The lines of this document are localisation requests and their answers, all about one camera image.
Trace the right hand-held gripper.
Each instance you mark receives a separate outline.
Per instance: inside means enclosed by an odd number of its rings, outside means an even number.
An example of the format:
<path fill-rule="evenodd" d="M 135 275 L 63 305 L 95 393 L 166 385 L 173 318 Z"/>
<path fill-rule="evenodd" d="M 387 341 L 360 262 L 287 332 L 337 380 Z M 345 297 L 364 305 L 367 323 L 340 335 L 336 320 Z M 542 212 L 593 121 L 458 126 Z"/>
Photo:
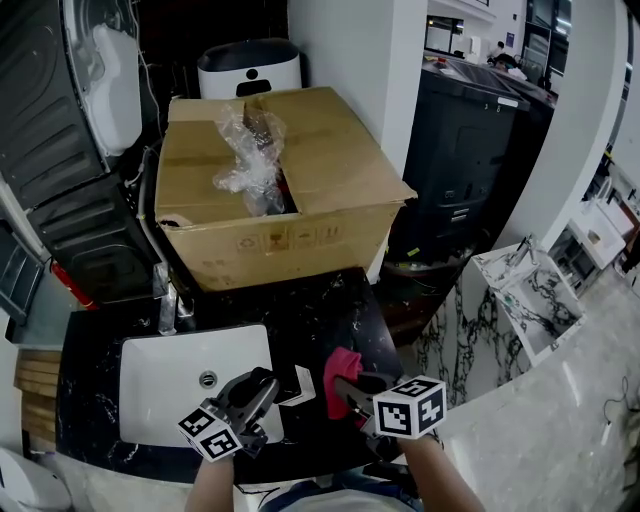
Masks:
<path fill-rule="evenodd" d="M 361 431 L 382 460 L 400 456 L 399 440 L 437 439 L 437 428 L 447 417 L 445 383 L 426 376 L 399 379 L 362 372 L 355 381 L 335 377 L 334 389 L 351 411 L 364 417 Z"/>

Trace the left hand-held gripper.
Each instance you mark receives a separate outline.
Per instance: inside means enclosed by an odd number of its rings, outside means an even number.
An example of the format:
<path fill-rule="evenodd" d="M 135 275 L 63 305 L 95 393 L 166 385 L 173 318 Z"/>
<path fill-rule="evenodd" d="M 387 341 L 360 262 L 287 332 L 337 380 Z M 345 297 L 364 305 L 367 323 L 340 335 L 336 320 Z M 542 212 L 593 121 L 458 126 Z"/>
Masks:
<path fill-rule="evenodd" d="M 216 399 L 203 400 L 177 423 L 177 430 L 207 462 L 238 451 L 256 457 L 268 441 L 260 420 L 279 388 L 271 370 L 254 368 L 229 381 Z"/>

